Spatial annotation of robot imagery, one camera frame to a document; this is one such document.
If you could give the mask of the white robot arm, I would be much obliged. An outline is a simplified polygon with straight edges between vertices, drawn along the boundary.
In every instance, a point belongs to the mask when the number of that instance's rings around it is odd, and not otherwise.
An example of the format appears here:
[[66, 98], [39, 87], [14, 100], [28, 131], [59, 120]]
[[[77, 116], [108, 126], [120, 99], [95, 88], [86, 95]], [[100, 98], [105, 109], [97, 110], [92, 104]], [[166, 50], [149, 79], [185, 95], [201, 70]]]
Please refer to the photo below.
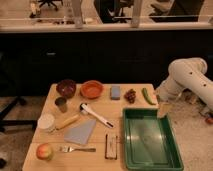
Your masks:
[[169, 64], [168, 77], [155, 90], [161, 103], [157, 112], [163, 118], [169, 112], [168, 102], [177, 99], [185, 89], [191, 90], [206, 106], [202, 116], [213, 114], [213, 81], [205, 76], [207, 63], [202, 58], [176, 59]]

